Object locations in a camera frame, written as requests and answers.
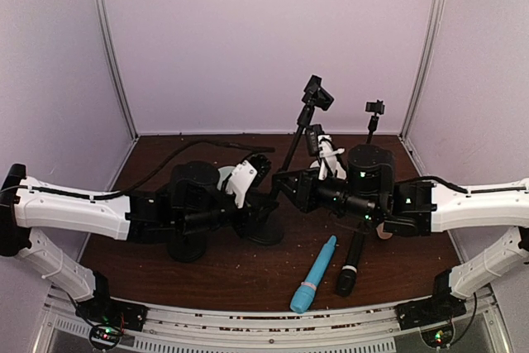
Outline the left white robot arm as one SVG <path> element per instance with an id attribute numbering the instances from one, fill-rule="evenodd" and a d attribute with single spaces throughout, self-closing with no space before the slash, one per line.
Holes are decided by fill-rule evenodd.
<path id="1" fill-rule="evenodd" d="M 257 189 L 269 171 L 264 155 L 220 169 L 195 160 L 173 167 L 169 182 L 154 192 L 98 193 L 46 184 L 14 164 L 1 187 L 1 254 L 28 260 L 77 304 L 103 305 L 111 300 L 107 278 L 68 257 L 43 228 L 166 243 L 173 260 L 193 262 L 206 250 L 206 232 L 232 227 L 246 238 L 261 228 L 278 206 Z"/>

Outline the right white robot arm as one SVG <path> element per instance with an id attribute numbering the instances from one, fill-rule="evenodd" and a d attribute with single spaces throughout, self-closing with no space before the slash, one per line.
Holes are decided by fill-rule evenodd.
<path id="1" fill-rule="evenodd" d="M 378 225 L 395 236 L 428 236 L 466 227 L 506 226 L 495 243 L 436 276 L 434 298 L 466 300 L 528 260 L 528 181 L 460 187 L 435 176 L 396 181 L 394 156 L 376 145 L 347 155 L 346 178 L 320 178 L 316 168 L 278 172 L 273 186 L 301 212 L 325 208 Z"/>

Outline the tall black microphone stand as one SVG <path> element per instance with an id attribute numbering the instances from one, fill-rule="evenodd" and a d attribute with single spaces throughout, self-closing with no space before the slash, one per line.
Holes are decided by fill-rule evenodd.
<path id="1" fill-rule="evenodd" d="M 322 78 L 313 74 L 303 90 L 303 109 L 297 119 L 297 130 L 284 157 L 284 162 L 278 169 L 279 172 L 288 170 L 302 134 L 311 124 L 315 110 L 320 108 L 327 111 L 333 101 L 334 98 L 322 87 Z M 275 220 L 269 221 L 269 214 L 264 213 L 258 216 L 256 223 L 250 227 L 247 235 L 249 241 L 260 246 L 275 246 L 283 240 L 283 237 L 284 230 L 281 224 Z"/>

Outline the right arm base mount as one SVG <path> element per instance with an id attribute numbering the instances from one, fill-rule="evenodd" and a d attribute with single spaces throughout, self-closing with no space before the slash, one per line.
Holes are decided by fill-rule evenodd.
<path id="1" fill-rule="evenodd" d="M 427 327 L 445 322 L 448 327 L 427 331 L 424 341 L 429 347 L 449 349 L 457 341 L 453 320 L 466 314 L 465 300 L 452 294 L 451 270 L 445 270 L 434 279 L 432 296 L 400 303 L 395 307 L 402 331 L 416 327 Z"/>

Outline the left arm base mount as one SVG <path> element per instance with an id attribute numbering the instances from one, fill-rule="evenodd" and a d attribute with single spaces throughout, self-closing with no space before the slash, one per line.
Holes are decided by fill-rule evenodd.
<path id="1" fill-rule="evenodd" d="M 143 330 L 148 307 L 129 303 L 110 296 L 107 278 L 96 272 L 93 296 L 86 301 L 70 299 L 75 314 L 89 326 L 88 341 L 97 351 L 114 349 L 125 336 L 125 331 Z"/>

